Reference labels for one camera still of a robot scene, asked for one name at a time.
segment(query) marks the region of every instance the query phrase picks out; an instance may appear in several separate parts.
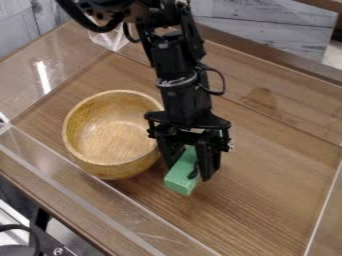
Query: screw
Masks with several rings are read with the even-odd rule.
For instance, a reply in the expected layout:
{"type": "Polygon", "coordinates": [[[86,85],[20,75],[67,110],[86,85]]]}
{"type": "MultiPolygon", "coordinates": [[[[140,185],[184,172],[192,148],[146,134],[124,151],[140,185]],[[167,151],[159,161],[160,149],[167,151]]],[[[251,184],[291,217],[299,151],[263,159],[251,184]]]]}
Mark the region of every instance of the screw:
{"type": "Polygon", "coordinates": [[[60,256],[63,254],[63,248],[56,248],[53,250],[53,255],[60,256]]]}

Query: wooden table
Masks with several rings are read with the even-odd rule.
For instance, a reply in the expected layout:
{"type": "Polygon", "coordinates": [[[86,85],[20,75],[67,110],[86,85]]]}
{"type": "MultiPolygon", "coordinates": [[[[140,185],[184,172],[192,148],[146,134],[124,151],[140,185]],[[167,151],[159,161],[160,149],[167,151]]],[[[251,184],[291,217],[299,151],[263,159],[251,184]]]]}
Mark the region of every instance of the wooden table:
{"type": "MultiPolygon", "coordinates": [[[[0,151],[0,174],[108,255],[303,255],[341,163],[342,75],[206,27],[202,33],[215,41],[207,42],[206,63],[219,68],[230,81],[227,95],[214,99],[214,112],[234,123],[236,147],[224,154],[211,182],[200,184],[191,197],[163,187],[162,162],[136,178],[108,182],[108,187],[49,151],[68,158],[61,124],[86,97],[106,90],[131,89],[160,100],[152,69],[84,45],[87,32],[73,23],[0,65],[0,72],[7,70],[4,81],[16,88],[24,82],[35,83],[33,65],[27,65],[32,56],[45,61],[56,54],[68,67],[68,61],[81,65],[84,56],[99,51],[76,74],[68,68],[60,72],[53,65],[48,69],[59,71],[48,72],[51,83],[60,81],[59,76],[69,78],[12,120],[43,143],[17,136],[21,157],[37,168],[0,151]],[[11,65],[23,69],[9,72],[11,65]],[[152,213],[134,212],[140,206],[111,187],[152,213]],[[192,250],[178,238],[171,239],[174,233],[160,228],[164,222],[154,214],[182,229],[196,240],[194,244],[200,242],[215,253],[207,250],[208,254],[200,254],[200,249],[192,250]],[[132,233],[123,231],[126,226],[132,227],[132,233]]],[[[128,46],[122,53],[143,60],[138,46],[128,46]]],[[[7,86],[1,90],[11,95],[7,86]]],[[[310,255],[342,254],[339,220],[319,233],[310,255]]]]}

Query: black cable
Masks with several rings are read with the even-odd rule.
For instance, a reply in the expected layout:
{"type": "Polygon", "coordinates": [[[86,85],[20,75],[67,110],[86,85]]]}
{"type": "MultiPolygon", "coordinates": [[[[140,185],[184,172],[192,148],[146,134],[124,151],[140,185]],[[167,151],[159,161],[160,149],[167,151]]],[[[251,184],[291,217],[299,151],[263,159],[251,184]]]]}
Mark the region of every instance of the black cable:
{"type": "Polygon", "coordinates": [[[215,68],[211,68],[203,64],[200,64],[200,74],[204,72],[204,71],[211,71],[211,72],[215,72],[219,76],[220,76],[220,79],[222,79],[222,91],[211,91],[210,89],[207,89],[200,83],[198,84],[200,86],[200,89],[203,91],[206,91],[208,94],[211,95],[215,95],[215,96],[222,96],[224,95],[226,93],[226,89],[227,89],[227,85],[226,85],[226,78],[223,76],[223,74],[215,69],[215,68]]]}
{"type": "Polygon", "coordinates": [[[36,232],[31,228],[28,228],[24,225],[20,225],[20,224],[9,224],[9,225],[1,225],[0,226],[0,232],[5,232],[5,231],[13,230],[13,229],[25,230],[27,232],[29,232],[32,234],[35,244],[36,244],[36,250],[35,250],[33,256],[39,256],[39,254],[40,254],[40,242],[39,242],[39,237],[37,237],[36,232]]]}
{"type": "Polygon", "coordinates": [[[86,16],[77,4],[72,0],[56,0],[63,10],[68,13],[77,23],[95,33],[107,33],[112,31],[124,19],[123,13],[116,13],[106,26],[96,25],[86,16]]]}
{"type": "Polygon", "coordinates": [[[126,36],[126,38],[128,39],[128,41],[131,43],[136,44],[136,43],[142,42],[140,38],[138,38],[138,39],[132,38],[131,32],[130,32],[130,27],[128,27],[128,24],[126,22],[123,23],[123,33],[124,33],[124,36],[126,36]]]}

